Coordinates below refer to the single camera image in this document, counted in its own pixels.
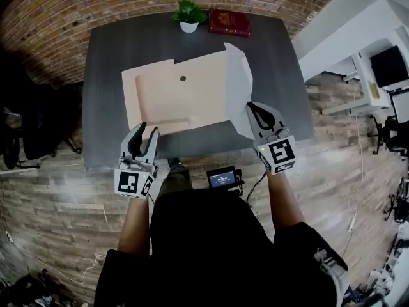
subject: potted plant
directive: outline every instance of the potted plant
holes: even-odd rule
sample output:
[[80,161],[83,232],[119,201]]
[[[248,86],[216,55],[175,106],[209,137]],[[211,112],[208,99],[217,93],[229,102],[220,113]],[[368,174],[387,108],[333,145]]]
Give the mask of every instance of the potted plant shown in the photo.
[[172,20],[179,22],[181,30],[186,33],[194,32],[199,23],[207,19],[207,13],[193,1],[179,1],[179,10],[172,16]]

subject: black shirt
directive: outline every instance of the black shirt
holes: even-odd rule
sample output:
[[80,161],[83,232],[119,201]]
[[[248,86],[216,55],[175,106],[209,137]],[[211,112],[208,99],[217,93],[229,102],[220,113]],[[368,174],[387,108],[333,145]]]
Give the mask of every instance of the black shirt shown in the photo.
[[168,193],[150,224],[151,257],[110,250],[95,306],[154,303],[335,306],[330,276],[314,259],[341,257],[305,223],[276,232],[274,244],[248,205],[230,191]]

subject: sleeve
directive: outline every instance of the sleeve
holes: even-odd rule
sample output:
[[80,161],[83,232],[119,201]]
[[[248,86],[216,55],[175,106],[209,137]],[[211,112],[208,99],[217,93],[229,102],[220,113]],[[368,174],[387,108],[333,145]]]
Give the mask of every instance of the sleeve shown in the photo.
[[274,244],[304,277],[306,296],[319,289],[327,306],[341,305],[350,283],[348,266],[316,230],[298,223],[277,231]]
[[143,303],[135,290],[146,292],[148,259],[109,250],[96,286],[94,307],[135,306]]

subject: person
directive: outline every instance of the person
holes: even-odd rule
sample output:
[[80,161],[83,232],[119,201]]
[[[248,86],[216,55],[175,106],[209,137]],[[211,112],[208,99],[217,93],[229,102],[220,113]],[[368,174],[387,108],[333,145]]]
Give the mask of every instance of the person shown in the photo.
[[316,254],[325,251],[343,270],[348,267],[306,225],[284,173],[267,174],[272,243],[237,194],[193,190],[188,169],[178,159],[168,163],[150,227],[148,200],[130,200],[118,248],[108,252],[98,281],[96,307],[247,299],[276,306],[340,305],[334,275],[323,271]]

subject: electronic equipment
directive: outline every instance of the electronic equipment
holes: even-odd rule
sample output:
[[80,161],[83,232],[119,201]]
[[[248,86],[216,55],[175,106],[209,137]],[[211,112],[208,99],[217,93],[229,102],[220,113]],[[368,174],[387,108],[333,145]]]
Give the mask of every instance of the electronic equipment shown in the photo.
[[121,144],[119,167],[114,172],[115,193],[124,197],[148,199],[149,190],[156,179],[158,166],[155,154],[159,138],[157,127],[153,129],[142,153],[142,134],[146,122],[136,125]]
[[248,102],[246,113],[254,135],[253,148],[270,174],[294,167],[295,139],[278,110],[260,102]]
[[209,181],[210,189],[231,189],[233,187],[240,187],[241,192],[237,193],[242,195],[243,184],[242,171],[235,169],[234,166],[215,169],[213,171],[207,171],[207,179]]
[[371,64],[380,88],[409,79],[405,61],[398,46],[372,56]]

